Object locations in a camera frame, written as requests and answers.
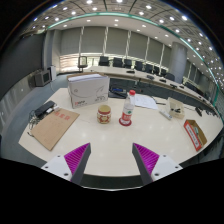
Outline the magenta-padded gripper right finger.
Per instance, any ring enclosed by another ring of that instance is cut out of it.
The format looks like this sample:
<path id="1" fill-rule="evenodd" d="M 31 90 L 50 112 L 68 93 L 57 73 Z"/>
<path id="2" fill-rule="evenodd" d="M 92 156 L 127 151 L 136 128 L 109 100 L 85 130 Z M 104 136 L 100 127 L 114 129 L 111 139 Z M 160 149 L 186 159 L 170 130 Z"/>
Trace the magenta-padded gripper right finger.
<path id="1" fill-rule="evenodd" d="M 168 155 L 159 155 L 152 150 L 134 143 L 132 154 L 136 160 L 144 185 L 152 183 L 182 169 Z"/>

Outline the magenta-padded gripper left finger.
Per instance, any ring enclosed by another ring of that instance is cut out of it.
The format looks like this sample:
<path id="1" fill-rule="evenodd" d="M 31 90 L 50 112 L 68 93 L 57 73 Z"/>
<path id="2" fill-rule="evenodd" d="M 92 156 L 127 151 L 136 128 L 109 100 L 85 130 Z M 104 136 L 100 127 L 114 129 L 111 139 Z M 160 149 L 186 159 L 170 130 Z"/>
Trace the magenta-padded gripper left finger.
<path id="1" fill-rule="evenodd" d="M 90 154 L 91 144 L 87 143 L 65 155 L 56 155 L 42 169 L 79 185 Z"/>

